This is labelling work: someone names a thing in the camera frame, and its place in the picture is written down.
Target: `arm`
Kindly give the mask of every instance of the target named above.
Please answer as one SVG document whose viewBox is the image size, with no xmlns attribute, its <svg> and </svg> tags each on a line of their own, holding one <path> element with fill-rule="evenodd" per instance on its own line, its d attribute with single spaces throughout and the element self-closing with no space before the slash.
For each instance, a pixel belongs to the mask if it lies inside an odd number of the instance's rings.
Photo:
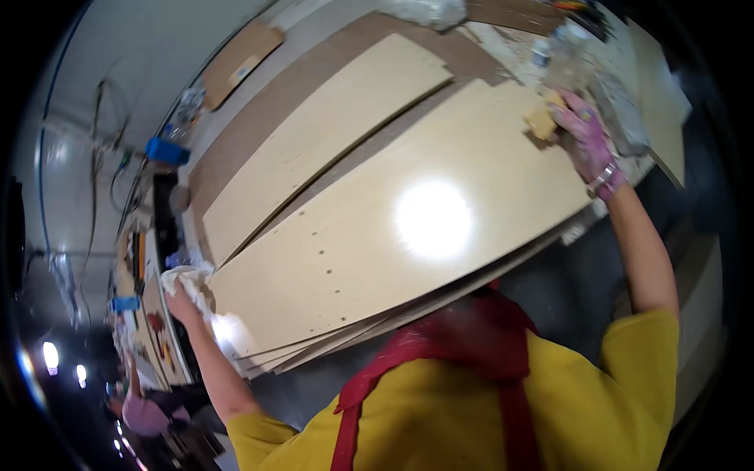
<svg viewBox="0 0 754 471">
<path fill-rule="evenodd" d="M 665 245 L 627 182 L 607 201 L 634 313 L 663 307 L 678 318 L 678 292 Z"/>
<path fill-rule="evenodd" d="M 263 413 L 249 387 L 220 351 L 180 281 L 176 281 L 176 288 L 174 297 L 165 295 L 167 307 L 186 328 L 204 386 L 220 420 L 227 426 L 238 415 Z"/>
<path fill-rule="evenodd" d="M 131 352 L 128 352 L 128 365 L 131 370 L 128 376 L 128 393 L 140 398 L 142 395 L 141 385 L 139 384 L 139 372 L 136 370 L 136 362 L 133 361 L 133 354 Z"/>
<path fill-rule="evenodd" d="M 677 319 L 676 279 L 662 239 L 623 172 L 617 169 L 605 173 L 611 164 L 617 164 L 605 144 L 595 111 L 575 93 L 559 92 L 570 109 L 549 104 L 550 113 L 578 143 L 578 149 L 569 153 L 576 171 L 586 183 L 608 175 L 604 184 L 596 185 L 596 194 L 607 203 L 610 212 L 634 313 L 662 307 Z"/>
</svg>

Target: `red apron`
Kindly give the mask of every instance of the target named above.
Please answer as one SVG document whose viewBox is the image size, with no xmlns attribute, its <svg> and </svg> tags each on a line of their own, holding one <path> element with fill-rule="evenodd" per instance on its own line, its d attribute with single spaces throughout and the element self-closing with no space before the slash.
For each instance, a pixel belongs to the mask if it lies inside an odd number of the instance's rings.
<svg viewBox="0 0 754 471">
<path fill-rule="evenodd" d="M 499 292 L 482 288 L 474 295 L 475 299 L 464 298 L 400 329 L 343 387 L 335 410 L 343 415 L 332 471 L 353 469 L 361 403 L 379 378 L 419 358 L 461 363 L 480 377 L 497 381 L 508 469 L 541 468 L 522 383 L 529 375 L 526 329 L 538 334 L 537 329 L 518 304 Z"/>
</svg>

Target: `pink glove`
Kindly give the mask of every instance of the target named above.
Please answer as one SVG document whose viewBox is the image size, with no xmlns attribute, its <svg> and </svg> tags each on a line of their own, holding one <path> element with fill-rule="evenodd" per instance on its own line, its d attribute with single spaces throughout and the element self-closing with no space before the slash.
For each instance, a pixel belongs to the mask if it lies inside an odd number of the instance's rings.
<svg viewBox="0 0 754 471">
<path fill-rule="evenodd" d="M 626 176 L 618 168 L 602 136 L 602 125 L 597 113 L 579 95 L 568 90 L 558 90 L 571 109 L 548 103 L 553 121 L 565 128 L 578 142 L 579 150 L 569 152 L 576 171 L 597 196 L 607 201 Z"/>
</svg>

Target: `yellow shirt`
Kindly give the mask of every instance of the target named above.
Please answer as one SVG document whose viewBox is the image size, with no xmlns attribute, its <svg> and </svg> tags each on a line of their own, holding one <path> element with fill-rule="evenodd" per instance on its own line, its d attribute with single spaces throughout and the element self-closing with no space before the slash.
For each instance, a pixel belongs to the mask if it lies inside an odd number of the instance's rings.
<svg viewBox="0 0 754 471">
<path fill-rule="evenodd" d="M 678 323 L 666 310 L 612 323 L 602 370 L 528 332 L 524 380 L 545 469 L 657 469 L 673 420 Z M 329 469 L 336 397 L 306 428 L 246 414 L 228 424 L 241 471 Z M 497 387 L 435 359 L 389 371 L 363 403 L 354 469 L 507 469 Z"/>
</svg>

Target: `brown workbench surface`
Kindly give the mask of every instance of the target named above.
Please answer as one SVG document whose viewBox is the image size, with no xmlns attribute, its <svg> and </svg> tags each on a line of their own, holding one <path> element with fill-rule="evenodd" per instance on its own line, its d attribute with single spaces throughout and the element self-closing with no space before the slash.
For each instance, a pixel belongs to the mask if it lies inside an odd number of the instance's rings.
<svg viewBox="0 0 754 471">
<path fill-rule="evenodd" d="M 432 108 L 474 78 L 491 85 L 510 73 L 494 58 L 456 31 L 431 29 L 372 12 L 347 25 L 298 58 L 256 94 L 215 139 L 188 178 L 196 231 L 205 258 L 211 260 L 201 218 L 256 149 L 312 92 L 359 54 L 398 32 L 447 63 L 453 82 L 358 145 L 297 196 L 262 232 L 274 227 L 317 193 L 363 163 Z"/>
</svg>

